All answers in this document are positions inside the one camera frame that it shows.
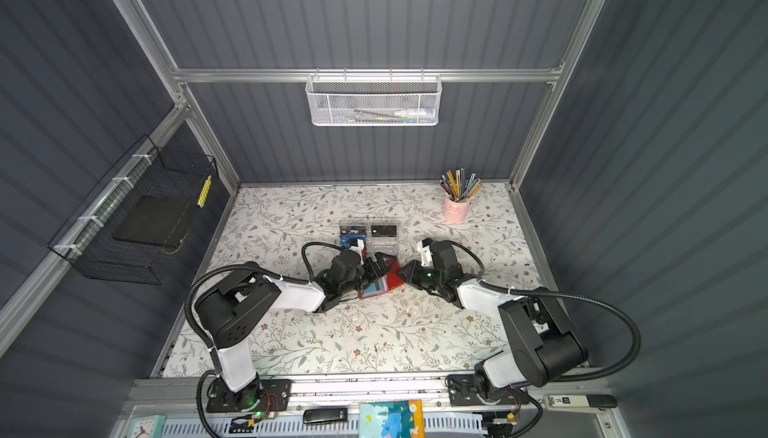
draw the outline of white cable tie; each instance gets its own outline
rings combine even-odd
[[[53,248],[65,248],[67,250],[79,251],[80,245],[79,244],[55,244]]]
[[[130,181],[130,177],[128,177],[128,176],[119,176],[119,177],[116,177],[116,178],[112,178],[112,181],[115,181],[115,180],[121,180],[123,182],[128,183],[128,186],[130,186],[131,188],[134,187],[134,184]]]
[[[132,157],[135,157],[135,156],[140,156],[140,157],[142,157],[142,158],[146,158],[146,159],[147,159],[147,163],[149,163],[149,164],[152,164],[152,160],[150,160],[150,155],[141,155],[141,154],[137,154],[137,155],[131,155],[131,156],[132,156]]]
[[[100,228],[104,227],[104,223],[102,223],[101,220],[98,219],[98,216],[95,214],[92,214],[91,216],[81,216],[78,218],[78,220],[93,220],[93,222],[96,223]]]

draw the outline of pencil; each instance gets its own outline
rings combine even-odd
[[[475,191],[473,191],[472,193],[469,194],[469,196],[467,196],[467,199],[470,199],[473,196],[475,196],[478,192],[480,192],[480,190],[482,190],[482,184],[477,186]]]
[[[458,196],[458,186],[456,185],[456,182],[453,179],[453,175],[451,174],[451,170],[448,170],[448,179],[451,180],[451,186],[453,186],[453,191],[456,196]]]

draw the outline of pen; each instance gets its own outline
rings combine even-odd
[[[444,182],[440,182],[440,185],[441,185],[443,188],[445,188],[445,189],[446,189],[446,193],[448,194],[448,196],[453,196],[453,193],[451,192],[451,190],[448,188],[448,186],[447,186],[447,185],[446,185]]]

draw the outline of black panel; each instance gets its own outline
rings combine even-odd
[[[554,276],[642,330],[633,436],[762,435],[768,0],[608,0],[582,60],[522,186]],[[571,311],[592,364],[626,351]]]

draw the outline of yellow label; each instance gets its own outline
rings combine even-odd
[[[210,190],[210,175],[208,175],[208,179],[205,181],[205,184],[203,184],[203,189],[200,190],[200,196],[197,199],[197,206],[200,208],[203,207],[205,199],[208,198],[208,190]]]
[[[422,411],[422,401],[409,401],[408,410],[413,414],[413,428],[411,428],[411,438],[424,438],[424,412]]]

